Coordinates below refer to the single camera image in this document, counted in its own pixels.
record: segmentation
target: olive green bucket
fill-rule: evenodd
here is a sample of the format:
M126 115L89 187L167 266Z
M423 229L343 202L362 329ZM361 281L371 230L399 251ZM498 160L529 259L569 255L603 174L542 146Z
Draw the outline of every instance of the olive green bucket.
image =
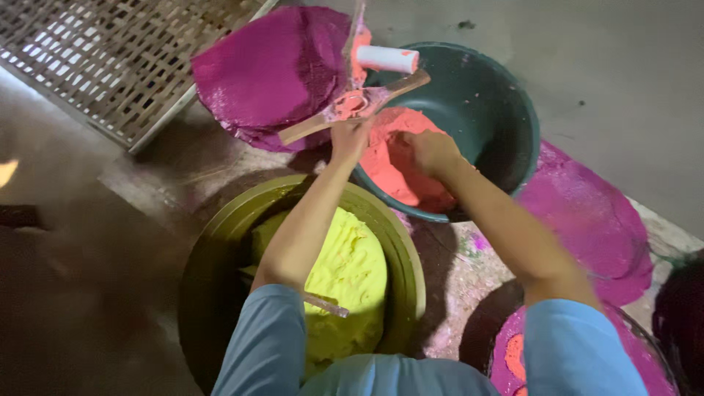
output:
M251 231L293 208L313 180L287 176L239 195L208 223L191 251L180 285L178 326L188 366L207 395L249 293L237 269L252 264ZM347 183L339 206L367 224L386 257L384 334L376 352L404 353L425 312L425 281L413 241L383 202L356 185Z

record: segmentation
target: blue shirt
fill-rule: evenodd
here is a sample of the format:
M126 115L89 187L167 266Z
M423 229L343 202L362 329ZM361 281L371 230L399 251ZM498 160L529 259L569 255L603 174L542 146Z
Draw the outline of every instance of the blue shirt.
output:
M244 303L213 395L498 395L489 379L447 359L362 354L333 363L301 388L305 368L303 301L265 285ZM599 311L565 299L528 308L527 388L536 395L647 395L616 329Z

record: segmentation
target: plastic basin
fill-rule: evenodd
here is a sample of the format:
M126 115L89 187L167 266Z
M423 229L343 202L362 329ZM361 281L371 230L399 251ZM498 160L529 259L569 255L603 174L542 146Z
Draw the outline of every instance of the plastic basin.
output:
M421 110L452 136L462 155L483 175L508 194L516 194L532 176L540 150L538 118L518 80L495 60L456 44L420 42L403 48L420 52L420 65L432 81L386 107ZM374 73L367 85L386 85L400 76ZM469 220L458 209L433 214L402 204L376 186L361 166L355 168L354 176L405 214L440 223Z
M215 215L191 251L180 285L178 326L188 367L206 395L249 293L237 269L251 264L251 230L291 209L312 181L293 175L247 190ZM359 186L347 183L340 207L377 236L389 269L384 334L376 352L404 353L425 312L425 281L413 241L396 215Z

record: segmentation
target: bamboo mat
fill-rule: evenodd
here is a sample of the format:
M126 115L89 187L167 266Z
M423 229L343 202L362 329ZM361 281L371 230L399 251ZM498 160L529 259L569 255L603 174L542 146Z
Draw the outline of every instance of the bamboo mat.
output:
M0 65L130 150L194 97L190 57L273 4L0 0Z

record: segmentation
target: hand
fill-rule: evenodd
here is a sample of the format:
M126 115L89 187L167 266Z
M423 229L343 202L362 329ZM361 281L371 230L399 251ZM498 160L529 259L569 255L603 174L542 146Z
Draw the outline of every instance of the hand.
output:
M354 167L369 147L369 135L374 118L360 122L341 121L332 126L332 159L330 163L339 163Z
M448 135L426 129L417 135L400 132L398 137L413 148L415 165L431 178L446 181L459 161L466 162Z

